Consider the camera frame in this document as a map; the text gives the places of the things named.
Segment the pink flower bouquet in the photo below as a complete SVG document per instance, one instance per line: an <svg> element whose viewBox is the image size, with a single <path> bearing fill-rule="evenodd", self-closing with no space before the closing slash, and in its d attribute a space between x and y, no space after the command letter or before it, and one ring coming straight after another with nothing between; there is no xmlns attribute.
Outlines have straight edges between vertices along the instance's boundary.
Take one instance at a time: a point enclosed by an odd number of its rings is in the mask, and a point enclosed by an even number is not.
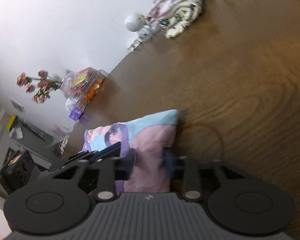
<svg viewBox="0 0 300 240"><path fill-rule="evenodd" d="M17 77L17 85L24 87L26 93L34 93L32 101L37 104L42 104L51 98L51 92L61 88L62 82L51 77L48 71L40 70L38 77L31 77L26 75L26 73L21 73Z"/></svg>

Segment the clear snack and orange container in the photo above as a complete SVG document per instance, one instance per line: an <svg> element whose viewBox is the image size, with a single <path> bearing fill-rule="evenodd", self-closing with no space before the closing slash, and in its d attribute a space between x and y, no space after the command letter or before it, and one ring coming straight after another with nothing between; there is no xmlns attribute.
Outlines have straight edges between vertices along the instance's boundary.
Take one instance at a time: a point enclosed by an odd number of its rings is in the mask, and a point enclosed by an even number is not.
<svg viewBox="0 0 300 240"><path fill-rule="evenodd" d="M61 91L74 102L90 101L101 89L108 73L101 69L87 67L69 72L62 80Z"/></svg>

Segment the pink blue mesh garment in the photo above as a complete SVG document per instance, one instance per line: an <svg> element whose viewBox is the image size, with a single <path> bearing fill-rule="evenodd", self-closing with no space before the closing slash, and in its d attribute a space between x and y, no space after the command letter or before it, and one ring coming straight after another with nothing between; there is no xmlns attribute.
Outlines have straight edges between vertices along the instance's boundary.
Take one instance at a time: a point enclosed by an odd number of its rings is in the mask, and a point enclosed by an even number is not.
<svg viewBox="0 0 300 240"><path fill-rule="evenodd" d="M136 160L129 179L115 181L117 194L168 193L170 178L164 167L164 149L174 142L178 120L179 111L170 109L128 122L86 130L81 151L101 152L120 142L120 157L125 157L133 149Z"/></svg>

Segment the white power strip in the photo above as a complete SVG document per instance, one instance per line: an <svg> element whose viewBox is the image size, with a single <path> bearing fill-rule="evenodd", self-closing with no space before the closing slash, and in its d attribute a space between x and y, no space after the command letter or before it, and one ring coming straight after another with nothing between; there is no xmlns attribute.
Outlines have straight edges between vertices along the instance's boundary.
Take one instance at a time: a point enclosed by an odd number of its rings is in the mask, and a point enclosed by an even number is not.
<svg viewBox="0 0 300 240"><path fill-rule="evenodd" d="M145 34L140 34L137 36L137 38L132 42L132 44L127 48L128 51L133 52L139 48L145 41Z"/></svg>

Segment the white round speaker toy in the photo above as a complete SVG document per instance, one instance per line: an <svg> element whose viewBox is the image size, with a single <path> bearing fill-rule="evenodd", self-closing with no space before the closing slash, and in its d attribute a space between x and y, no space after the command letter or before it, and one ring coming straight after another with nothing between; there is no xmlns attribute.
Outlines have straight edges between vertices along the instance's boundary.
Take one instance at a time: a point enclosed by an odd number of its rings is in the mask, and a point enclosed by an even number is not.
<svg viewBox="0 0 300 240"><path fill-rule="evenodd" d="M130 32L140 31L143 27L143 20L140 15L129 15L125 19L125 27Z"/></svg>

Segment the folded floral clothes stack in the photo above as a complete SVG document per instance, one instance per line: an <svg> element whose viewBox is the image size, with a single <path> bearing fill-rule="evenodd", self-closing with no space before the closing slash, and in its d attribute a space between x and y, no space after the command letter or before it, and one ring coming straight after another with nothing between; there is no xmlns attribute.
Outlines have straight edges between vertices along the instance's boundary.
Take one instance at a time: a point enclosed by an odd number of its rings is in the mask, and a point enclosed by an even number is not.
<svg viewBox="0 0 300 240"><path fill-rule="evenodd" d="M183 33L203 12L204 0L155 0L145 21L168 39Z"/></svg>

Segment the purple tissue box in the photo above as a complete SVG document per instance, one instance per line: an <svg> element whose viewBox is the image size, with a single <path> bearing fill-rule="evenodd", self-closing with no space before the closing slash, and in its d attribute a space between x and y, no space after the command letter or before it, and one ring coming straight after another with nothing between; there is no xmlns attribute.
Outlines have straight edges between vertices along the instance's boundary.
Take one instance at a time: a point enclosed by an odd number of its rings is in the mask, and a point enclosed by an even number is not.
<svg viewBox="0 0 300 240"><path fill-rule="evenodd" d="M87 104L86 103L81 103L81 102L76 102L72 103L68 106L69 110L69 118L77 121L80 119L81 115L85 111Z"/></svg>

